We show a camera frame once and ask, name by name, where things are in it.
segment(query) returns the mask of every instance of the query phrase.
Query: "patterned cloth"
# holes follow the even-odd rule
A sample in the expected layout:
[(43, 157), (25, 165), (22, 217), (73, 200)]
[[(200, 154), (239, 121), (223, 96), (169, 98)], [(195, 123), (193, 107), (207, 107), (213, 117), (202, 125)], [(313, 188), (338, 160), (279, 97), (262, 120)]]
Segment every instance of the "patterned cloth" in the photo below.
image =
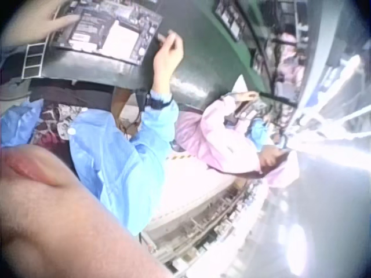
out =
[(68, 142), (68, 128), (84, 109), (83, 107), (44, 101), (40, 119), (33, 131), (30, 144), (48, 149), (75, 172)]

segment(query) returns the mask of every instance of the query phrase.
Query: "blue shirt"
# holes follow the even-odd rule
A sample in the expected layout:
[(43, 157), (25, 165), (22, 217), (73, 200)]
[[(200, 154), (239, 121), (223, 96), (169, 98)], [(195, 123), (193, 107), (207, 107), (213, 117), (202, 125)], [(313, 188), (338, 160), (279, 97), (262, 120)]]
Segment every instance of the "blue shirt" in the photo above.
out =
[(258, 152), (261, 152), (261, 149), (264, 145), (270, 144), (268, 127), (266, 123), (260, 118), (253, 119), (251, 125), (252, 128), (246, 136), (254, 143)]
[[(151, 92), (164, 102), (171, 96)], [(1, 147), (27, 144), (40, 117), (43, 100), (10, 108), (1, 118)], [(70, 151), (81, 180), (132, 235), (149, 223), (164, 182), (163, 163), (174, 139), (178, 106), (149, 107), (141, 130), (129, 141), (110, 112), (89, 109), (72, 122)]]

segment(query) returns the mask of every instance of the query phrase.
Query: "hair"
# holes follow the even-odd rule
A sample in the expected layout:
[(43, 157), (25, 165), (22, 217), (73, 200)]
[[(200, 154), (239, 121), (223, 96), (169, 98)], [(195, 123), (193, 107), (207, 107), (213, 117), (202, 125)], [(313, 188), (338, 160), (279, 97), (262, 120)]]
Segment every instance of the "hair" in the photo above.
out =
[(277, 164), (275, 166), (265, 167), (264, 169), (262, 169), (262, 173), (259, 173), (258, 171), (251, 171), (251, 172), (245, 172), (245, 173), (228, 173), (228, 172), (220, 171), (212, 166), (209, 166), (209, 168), (214, 169), (221, 174), (234, 175), (238, 178), (245, 178), (245, 179), (250, 179), (250, 180), (258, 180), (258, 179), (264, 178), (267, 174), (277, 169), (283, 162), (287, 160), (289, 153), (290, 152), (285, 152), (283, 155), (281, 155), (277, 159)]
[(297, 53), (296, 57), (297, 57), (298, 64), (302, 65), (302, 66), (305, 66), (305, 64), (307, 63), (307, 58), (306, 58), (305, 54), (304, 53)]
[(296, 28), (294, 24), (286, 24), (283, 30), (285, 33), (288, 33), (290, 35), (296, 35)]

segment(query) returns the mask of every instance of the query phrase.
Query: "hand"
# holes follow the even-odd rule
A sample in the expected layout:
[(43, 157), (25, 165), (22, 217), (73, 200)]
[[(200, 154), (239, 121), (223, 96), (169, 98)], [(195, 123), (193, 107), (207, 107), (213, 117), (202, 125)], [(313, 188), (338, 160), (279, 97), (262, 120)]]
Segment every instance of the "hand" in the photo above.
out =
[(2, 36), (3, 47), (21, 46), (46, 38), (61, 28), (79, 20), (68, 15), (52, 20), (52, 15), (67, 0), (29, 0), (7, 24)]
[(183, 40), (175, 32), (170, 31), (153, 61), (154, 83), (152, 90), (158, 94), (170, 94), (170, 78), (183, 59)]
[(244, 92), (244, 93), (233, 93), (233, 97), (236, 101), (244, 102), (244, 101), (254, 101), (259, 98), (259, 93), (254, 91)]
[(264, 169), (274, 167), (277, 164), (278, 158), (284, 154), (284, 151), (272, 145), (265, 145), (258, 154), (260, 168)]

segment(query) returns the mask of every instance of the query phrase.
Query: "sticker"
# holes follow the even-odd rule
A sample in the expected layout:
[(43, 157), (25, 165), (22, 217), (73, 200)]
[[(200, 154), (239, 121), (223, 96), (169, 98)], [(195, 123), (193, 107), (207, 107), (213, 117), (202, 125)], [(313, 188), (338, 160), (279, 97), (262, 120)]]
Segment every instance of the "sticker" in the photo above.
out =
[(236, 21), (234, 21), (233, 24), (232, 24), (232, 27), (231, 27), (231, 32), (232, 32), (233, 36), (238, 38), (240, 30), (241, 29), (239, 28), (238, 24), (236, 23)]
[(227, 12), (224, 12), (221, 15), (221, 19), (226, 23), (227, 26), (230, 26), (230, 18), (228, 16), (228, 13)]
[(77, 6), (77, 3), (78, 3), (77, 1), (72, 1), (70, 7), (75, 8)]
[(81, 33), (74, 33), (72, 36), (72, 39), (74, 41), (89, 42), (90, 36), (86, 34), (81, 34)]

